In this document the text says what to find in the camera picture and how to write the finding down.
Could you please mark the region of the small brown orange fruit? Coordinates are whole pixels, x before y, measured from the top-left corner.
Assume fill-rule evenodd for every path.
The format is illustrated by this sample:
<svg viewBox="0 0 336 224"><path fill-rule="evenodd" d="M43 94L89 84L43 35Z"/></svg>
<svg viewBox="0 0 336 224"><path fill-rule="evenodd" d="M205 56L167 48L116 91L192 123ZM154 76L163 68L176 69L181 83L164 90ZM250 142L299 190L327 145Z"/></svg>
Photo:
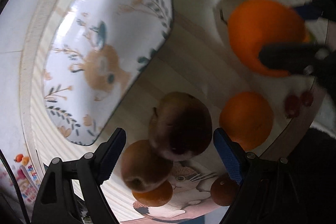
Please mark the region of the small brown orange fruit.
<svg viewBox="0 0 336 224"><path fill-rule="evenodd" d="M219 206L230 206L236 196L238 187L237 182L232 180L228 173L225 173L211 185L211 198Z"/></svg>

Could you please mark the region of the large orange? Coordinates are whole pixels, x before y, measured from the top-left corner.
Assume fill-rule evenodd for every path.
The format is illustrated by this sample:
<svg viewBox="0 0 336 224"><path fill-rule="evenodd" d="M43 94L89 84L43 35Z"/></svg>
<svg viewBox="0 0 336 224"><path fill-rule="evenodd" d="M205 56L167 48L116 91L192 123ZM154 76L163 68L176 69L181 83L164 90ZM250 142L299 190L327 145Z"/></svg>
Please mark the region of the large orange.
<svg viewBox="0 0 336 224"><path fill-rule="evenodd" d="M219 125L244 151L262 145L273 128L274 112L257 92L241 92L231 97L219 116Z"/></svg>
<svg viewBox="0 0 336 224"><path fill-rule="evenodd" d="M246 0L227 21L232 51L252 72L268 77L288 77L289 72L262 65L259 52L274 43L308 43L310 33L305 22L291 7L274 0Z"/></svg>

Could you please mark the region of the red yellow apple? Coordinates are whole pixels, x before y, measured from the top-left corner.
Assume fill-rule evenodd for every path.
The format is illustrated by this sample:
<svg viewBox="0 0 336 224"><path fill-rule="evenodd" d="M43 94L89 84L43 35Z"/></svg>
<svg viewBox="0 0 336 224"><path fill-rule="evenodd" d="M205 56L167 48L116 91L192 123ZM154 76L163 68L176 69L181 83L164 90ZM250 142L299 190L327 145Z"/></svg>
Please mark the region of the red yellow apple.
<svg viewBox="0 0 336 224"><path fill-rule="evenodd" d="M148 140L139 140L127 147L121 156L121 177L134 192L149 192L163 184L173 162L160 157Z"/></svg>

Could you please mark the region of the orange persimmon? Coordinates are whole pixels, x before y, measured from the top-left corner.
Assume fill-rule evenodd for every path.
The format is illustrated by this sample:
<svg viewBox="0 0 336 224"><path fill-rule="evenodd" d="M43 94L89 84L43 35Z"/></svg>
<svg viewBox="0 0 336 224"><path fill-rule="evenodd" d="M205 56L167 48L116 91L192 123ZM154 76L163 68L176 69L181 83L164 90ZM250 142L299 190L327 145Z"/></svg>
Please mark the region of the orange persimmon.
<svg viewBox="0 0 336 224"><path fill-rule="evenodd" d="M171 183L166 180L159 187L148 192L132 191L133 197L143 205L160 207L167 204L173 196L173 187Z"/></svg>

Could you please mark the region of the dark red apple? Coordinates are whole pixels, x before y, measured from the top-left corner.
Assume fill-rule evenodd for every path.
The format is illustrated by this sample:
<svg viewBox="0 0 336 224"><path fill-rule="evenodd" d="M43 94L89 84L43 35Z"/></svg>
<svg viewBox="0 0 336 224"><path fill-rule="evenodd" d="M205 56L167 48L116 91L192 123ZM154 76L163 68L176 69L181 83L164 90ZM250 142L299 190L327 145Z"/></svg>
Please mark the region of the dark red apple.
<svg viewBox="0 0 336 224"><path fill-rule="evenodd" d="M203 153L213 138L208 108L198 98L171 92L153 109L148 139L154 151L171 161L185 161Z"/></svg>

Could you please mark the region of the colourful fruit sticker sheet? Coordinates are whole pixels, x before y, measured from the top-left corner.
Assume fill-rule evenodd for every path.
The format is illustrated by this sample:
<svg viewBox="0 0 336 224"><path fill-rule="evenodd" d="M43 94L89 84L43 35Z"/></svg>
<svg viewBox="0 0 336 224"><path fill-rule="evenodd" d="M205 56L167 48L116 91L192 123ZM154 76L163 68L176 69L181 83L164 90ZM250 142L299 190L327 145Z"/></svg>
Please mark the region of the colourful fruit sticker sheet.
<svg viewBox="0 0 336 224"><path fill-rule="evenodd" d="M18 183L25 205L27 207L33 207L41 185L41 180L29 155L17 153L5 157L5 159ZM3 162L1 162L1 191L11 198L17 198L14 184Z"/></svg>

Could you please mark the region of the white floral deer plate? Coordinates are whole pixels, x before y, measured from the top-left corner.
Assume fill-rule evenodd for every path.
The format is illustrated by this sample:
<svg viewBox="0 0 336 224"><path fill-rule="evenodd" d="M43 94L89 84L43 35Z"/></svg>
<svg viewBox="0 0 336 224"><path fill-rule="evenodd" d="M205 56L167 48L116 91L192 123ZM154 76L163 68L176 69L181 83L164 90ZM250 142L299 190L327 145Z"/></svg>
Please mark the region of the white floral deer plate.
<svg viewBox="0 0 336 224"><path fill-rule="evenodd" d="M173 0L72 0L47 54L43 100L60 134L92 145L169 37Z"/></svg>

